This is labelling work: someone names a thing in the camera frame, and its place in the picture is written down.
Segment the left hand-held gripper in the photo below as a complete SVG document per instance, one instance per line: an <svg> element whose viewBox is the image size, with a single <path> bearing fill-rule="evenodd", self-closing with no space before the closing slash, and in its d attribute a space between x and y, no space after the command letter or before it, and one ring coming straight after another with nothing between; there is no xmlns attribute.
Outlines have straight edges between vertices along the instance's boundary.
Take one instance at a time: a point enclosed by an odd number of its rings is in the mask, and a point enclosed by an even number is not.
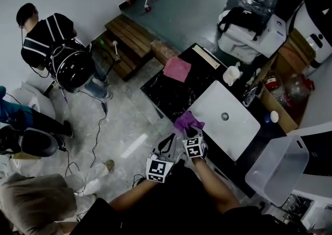
<svg viewBox="0 0 332 235"><path fill-rule="evenodd" d="M154 146L153 153L147 158L146 178L149 181L164 183L174 166L176 154L176 134L166 134L159 138ZM167 154L170 151L170 161L161 160L156 155Z"/></svg>

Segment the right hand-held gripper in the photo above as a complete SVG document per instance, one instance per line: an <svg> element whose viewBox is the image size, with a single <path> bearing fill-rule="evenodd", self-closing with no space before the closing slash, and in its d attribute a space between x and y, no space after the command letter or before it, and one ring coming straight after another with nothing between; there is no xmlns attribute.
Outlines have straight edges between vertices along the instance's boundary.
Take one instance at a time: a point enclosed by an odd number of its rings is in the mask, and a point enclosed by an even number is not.
<svg viewBox="0 0 332 235"><path fill-rule="evenodd" d="M182 143L189 158L204 159L207 156L208 147L203 138L202 130L198 127L193 127L193 130L185 128Z"/></svg>

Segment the purple cloth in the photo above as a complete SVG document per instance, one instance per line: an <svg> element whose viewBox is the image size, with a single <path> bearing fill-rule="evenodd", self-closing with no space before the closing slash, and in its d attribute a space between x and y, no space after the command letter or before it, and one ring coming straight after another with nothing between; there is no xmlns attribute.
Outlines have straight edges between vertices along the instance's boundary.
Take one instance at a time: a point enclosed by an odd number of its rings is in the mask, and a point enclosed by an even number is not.
<svg viewBox="0 0 332 235"><path fill-rule="evenodd" d="M191 111L185 111L180 117L178 117L173 125L174 132L177 134L183 134L185 128L198 127L203 129L205 126L204 122L198 121L192 114Z"/></svg>

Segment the pink cloth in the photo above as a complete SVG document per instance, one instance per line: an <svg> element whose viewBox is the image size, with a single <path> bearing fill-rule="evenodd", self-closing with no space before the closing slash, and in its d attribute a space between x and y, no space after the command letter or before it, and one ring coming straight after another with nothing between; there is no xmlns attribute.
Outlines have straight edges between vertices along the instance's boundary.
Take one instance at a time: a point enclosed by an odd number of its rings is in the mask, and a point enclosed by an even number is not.
<svg viewBox="0 0 332 235"><path fill-rule="evenodd" d="M174 80L185 82L190 70L190 63L185 62L179 57L171 57L163 69L163 74Z"/></svg>

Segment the white plastic bin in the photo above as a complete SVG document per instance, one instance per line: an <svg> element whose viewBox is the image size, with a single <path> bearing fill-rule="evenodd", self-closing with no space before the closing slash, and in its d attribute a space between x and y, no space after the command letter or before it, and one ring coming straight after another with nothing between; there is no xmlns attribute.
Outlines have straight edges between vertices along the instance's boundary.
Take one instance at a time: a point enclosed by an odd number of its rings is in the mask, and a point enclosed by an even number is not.
<svg viewBox="0 0 332 235"><path fill-rule="evenodd" d="M246 183L277 207L291 195L309 161L309 152L298 135L269 141L245 176Z"/></svg>

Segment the person's right forearm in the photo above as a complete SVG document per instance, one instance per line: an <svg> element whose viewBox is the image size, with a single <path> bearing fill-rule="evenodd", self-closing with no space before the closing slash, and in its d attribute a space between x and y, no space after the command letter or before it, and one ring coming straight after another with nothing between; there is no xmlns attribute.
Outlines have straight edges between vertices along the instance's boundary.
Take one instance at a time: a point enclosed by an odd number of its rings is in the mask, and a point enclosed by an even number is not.
<svg viewBox="0 0 332 235"><path fill-rule="evenodd" d="M240 208L241 205L231 189L215 174L201 158L192 158L206 192L212 197L217 210L226 213L228 210Z"/></svg>

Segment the person's left forearm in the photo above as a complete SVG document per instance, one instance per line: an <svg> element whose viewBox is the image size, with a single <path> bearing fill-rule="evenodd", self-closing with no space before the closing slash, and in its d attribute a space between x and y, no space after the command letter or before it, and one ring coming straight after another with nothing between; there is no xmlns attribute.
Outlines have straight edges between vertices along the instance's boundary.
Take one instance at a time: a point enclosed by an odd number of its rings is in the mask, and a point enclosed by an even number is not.
<svg viewBox="0 0 332 235"><path fill-rule="evenodd" d="M143 180L129 191L121 194L108 204L117 212L126 212L135 206L149 191L156 187L159 182Z"/></svg>

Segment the brown box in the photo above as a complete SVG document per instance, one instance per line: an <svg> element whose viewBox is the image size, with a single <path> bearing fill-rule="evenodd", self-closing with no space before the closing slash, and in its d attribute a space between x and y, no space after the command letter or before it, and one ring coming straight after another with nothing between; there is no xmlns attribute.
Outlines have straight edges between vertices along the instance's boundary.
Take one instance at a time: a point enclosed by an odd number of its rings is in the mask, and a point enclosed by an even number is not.
<svg viewBox="0 0 332 235"><path fill-rule="evenodd" d="M180 52L176 48L158 39L153 40L150 43L150 47L154 57L164 66L171 57L180 55Z"/></svg>

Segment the large open cardboard box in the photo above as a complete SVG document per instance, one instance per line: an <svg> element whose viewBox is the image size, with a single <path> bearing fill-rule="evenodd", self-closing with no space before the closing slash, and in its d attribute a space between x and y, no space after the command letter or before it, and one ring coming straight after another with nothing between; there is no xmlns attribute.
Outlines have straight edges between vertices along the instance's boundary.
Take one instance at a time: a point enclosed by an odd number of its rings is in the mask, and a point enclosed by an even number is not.
<svg viewBox="0 0 332 235"><path fill-rule="evenodd" d="M289 63L279 53L277 53L266 65L262 67L261 72L258 74L257 79L254 82L254 84L262 82L263 89L262 89L262 94L260 96L260 101L268 111L271 112L274 110L278 112L279 114L278 124L285 133L289 133L299 128L305 110L307 108L307 103L310 95L300 103L293 103L285 90L287 104L285 107L283 107L265 87L264 80L270 70L275 71L275 73L279 75L279 77L282 80L284 89L286 82L294 74L297 75L298 73L296 73L293 70L293 68L289 65Z"/></svg>

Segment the white sink basin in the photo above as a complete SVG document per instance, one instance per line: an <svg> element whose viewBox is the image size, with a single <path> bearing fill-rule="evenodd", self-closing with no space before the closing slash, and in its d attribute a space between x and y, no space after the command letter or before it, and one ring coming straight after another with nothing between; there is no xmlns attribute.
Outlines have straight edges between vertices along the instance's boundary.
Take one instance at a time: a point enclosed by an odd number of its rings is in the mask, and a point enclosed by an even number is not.
<svg viewBox="0 0 332 235"><path fill-rule="evenodd" d="M203 131L237 161L260 129L259 122L219 81L214 81L188 108Z"/></svg>

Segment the black marble vanity table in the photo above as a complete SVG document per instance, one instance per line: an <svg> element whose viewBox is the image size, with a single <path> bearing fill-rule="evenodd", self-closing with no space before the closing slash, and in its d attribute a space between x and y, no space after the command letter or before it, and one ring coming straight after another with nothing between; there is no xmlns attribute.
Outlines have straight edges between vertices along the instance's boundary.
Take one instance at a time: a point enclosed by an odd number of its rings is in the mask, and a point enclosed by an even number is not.
<svg viewBox="0 0 332 235"><path fill-rule="evenodd" d="M223 65L217 69L212 68L191 47L179 57L191 64L185 82L166 77L163 71L159 71L141 87L152 104L171 122L180 117L213 81L221 81L222 74L226 70ZM245 195L252 198L255 191L245 182L246 173L269 140L284 136L285 133L278 124L268 125L264 122L264 116L268 111L260 99L254 98L248 111L260 123L260 130L237 161L232 161L206 133L204 139L209 148L207 158Z"/></svg>

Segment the person's black clothing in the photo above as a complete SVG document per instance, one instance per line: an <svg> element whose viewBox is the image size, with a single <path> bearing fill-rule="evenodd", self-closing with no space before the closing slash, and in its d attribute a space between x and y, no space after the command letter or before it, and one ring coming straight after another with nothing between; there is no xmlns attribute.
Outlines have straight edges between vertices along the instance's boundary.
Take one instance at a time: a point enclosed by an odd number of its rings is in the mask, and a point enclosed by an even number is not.
<svg viewBox="0 0 332 235"><path fill-rule="evenodd" d="M256 206L219 212L196 167L184 160L128 211L108 203L97 199L70 235L309 235Z"/></svg>

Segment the white mug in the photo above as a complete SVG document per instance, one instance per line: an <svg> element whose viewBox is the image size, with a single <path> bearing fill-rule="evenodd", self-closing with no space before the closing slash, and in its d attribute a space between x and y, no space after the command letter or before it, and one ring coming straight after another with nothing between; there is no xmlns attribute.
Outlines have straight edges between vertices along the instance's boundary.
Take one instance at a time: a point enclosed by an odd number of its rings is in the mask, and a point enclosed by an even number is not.
<svg viewBox="0 0 332 235"><path fill-rule="evenodd" d="M228 85L232 86L236 80L242 76L242 72L239 70L241 63L237 62L234 66L230 66L226 69L223 74L223 81Z"/></svg>

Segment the blue paper cup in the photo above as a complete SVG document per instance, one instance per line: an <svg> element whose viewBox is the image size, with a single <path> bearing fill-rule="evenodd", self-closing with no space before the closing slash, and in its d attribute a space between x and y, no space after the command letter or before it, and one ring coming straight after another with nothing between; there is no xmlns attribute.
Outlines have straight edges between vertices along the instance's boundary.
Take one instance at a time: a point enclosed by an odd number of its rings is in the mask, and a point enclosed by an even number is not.
<svg viewBox="0 0 332 235"><path fill-rule="evenodd" d="M271 111L264 116L265 123L277 123L279 121L279 114L276 111Z"/></svg>

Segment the red-label plastic bottle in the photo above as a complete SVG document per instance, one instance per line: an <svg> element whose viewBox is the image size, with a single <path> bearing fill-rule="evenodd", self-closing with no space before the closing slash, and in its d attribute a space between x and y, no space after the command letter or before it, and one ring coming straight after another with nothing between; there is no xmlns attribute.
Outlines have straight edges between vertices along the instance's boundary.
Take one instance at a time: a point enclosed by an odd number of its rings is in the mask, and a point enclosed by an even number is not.
<svg viewBox="0 0 332 235"><path fill-rule="evenodd" d="M273 95L273 97L283 107L287 104L285 89L281 78L275 71L270 70L264 80L266 89Z"/></svg>

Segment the white water dispenser with bag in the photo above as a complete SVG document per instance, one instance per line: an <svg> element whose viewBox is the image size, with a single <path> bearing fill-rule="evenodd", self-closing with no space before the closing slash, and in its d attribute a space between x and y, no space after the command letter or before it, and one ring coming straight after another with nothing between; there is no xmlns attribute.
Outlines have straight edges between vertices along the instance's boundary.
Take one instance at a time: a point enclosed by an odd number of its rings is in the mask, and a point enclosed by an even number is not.
<svg viewBox="0 0 332 235"><path fill-rule="evenodd" d="M261 54L270 58L286 41L286 23L275 14L272 14L263 32L258 35L248 28L222 23L229 13L230 10L225 10L218 17L218 27L222 31L218 47L245 64L252 64Z"/></svg>

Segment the wooden slatted step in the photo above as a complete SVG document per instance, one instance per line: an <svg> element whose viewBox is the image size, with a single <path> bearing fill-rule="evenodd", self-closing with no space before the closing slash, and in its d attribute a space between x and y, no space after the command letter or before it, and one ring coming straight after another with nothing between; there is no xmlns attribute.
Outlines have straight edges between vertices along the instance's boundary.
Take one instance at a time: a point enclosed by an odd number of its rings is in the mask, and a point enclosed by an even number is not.
<svg viewBox="0 0 332 235"><path fill-rule="evenodd" d="M112 66L118 76L127 81L154 56L150 43L156 37L124 15L119 15L105 24L105 28L98 37L103 39L106 49L95 45L96 51L106 65ZM121 58L119 63L114 60L114 40L118 43L117 50Z"/></svg>

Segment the white toilet brush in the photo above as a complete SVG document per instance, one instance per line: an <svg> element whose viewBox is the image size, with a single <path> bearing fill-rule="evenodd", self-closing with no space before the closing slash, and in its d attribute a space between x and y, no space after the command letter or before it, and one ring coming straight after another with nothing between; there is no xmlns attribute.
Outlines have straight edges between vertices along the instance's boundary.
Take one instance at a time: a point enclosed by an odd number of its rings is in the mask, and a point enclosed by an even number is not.
<svg viewBox="0 0 332 235"><path fill-rule="evenodd" d="M121 58L120 58L120 55L117 50L117 45L118 45L118 43L116 40L112 41L112 46L114 47L114 51L115 51L114 60L115 60L115 62L119 63L121 61Z"/></svg>

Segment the red-cap plastic bottle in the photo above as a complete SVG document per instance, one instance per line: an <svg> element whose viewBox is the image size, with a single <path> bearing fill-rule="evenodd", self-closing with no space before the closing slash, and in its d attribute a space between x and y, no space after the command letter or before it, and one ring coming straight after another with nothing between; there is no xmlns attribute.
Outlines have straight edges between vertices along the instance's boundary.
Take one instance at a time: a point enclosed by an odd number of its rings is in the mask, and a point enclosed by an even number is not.
<svg viewBox="0 0 332 235"><path fill-rule="evenodd" d="M285 84L285 90L293 103L305 100L311 92L311 80L306 79L303 74L294 74Z"/></svg>

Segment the black bag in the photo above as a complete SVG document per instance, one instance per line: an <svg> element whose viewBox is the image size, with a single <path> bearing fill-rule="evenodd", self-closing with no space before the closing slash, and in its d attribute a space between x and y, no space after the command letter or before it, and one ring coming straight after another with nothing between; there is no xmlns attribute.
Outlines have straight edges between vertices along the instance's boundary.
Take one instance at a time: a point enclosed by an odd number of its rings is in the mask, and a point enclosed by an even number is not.
<svg viewBox="0 0 332 235"><path fill-rule="evenodd" d="M217 25L220 32L219 39L226 34L231 25L236 25L255 33L253 41L261 40L265 29L264 17L243 7L234 7L231 10L223 11L219 15Z"/></svg>

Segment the black machine cabinet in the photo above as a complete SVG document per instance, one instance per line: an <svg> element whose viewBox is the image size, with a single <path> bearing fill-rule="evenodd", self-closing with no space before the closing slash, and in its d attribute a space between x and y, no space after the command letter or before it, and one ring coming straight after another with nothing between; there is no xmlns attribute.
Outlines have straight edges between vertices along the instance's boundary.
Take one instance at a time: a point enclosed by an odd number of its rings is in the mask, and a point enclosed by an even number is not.
<svg viewBox="0 0 332 235"><path fill-rule="evenodd" d="M301 136L309 152L304 174L332 176L332 131Z"/></svg>

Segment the grey helmet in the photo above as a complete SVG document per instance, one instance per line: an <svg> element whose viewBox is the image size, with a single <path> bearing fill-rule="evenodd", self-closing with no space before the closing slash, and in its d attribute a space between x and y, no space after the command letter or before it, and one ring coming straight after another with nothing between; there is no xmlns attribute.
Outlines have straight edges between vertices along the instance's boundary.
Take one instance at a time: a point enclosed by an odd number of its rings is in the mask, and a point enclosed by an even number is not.
<svg viewBox="0 0 332 235"><path fill-rule="evenodd" d="M28 128L15 130L11 126L0 128L0 155L24 153L35 157L50 157L59 148L52 135Z"/></svg>

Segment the white toilet with open lid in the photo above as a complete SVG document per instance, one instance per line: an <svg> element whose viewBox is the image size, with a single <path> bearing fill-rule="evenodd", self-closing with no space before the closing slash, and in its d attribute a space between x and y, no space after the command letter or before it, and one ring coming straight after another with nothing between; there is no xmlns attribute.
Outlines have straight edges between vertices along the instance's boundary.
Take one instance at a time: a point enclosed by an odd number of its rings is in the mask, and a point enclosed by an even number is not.
<svg viewBox="0 0 332 235"><path fill-rule="evenodd" d="M14 97L11 99L12 102L15 102L15 99L17 99L17 101L22 105L28 106L52 119L56 119L56 114L51 100L33 86L22 82L21 87L15 89L11 95Z"/></svg>

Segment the white and black appliance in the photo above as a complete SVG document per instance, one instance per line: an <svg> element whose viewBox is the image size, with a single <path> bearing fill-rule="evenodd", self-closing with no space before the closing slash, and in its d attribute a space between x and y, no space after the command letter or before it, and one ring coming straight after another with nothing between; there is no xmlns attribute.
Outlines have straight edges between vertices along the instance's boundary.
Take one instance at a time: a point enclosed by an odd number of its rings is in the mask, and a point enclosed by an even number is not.
<svg viewBox="0 0 332 235"><path fill-rule="evenodd" d="M312 73L332 55L332 11L304 1L286 23L287 32L297 30L315 53L308 73Z"/></svg>

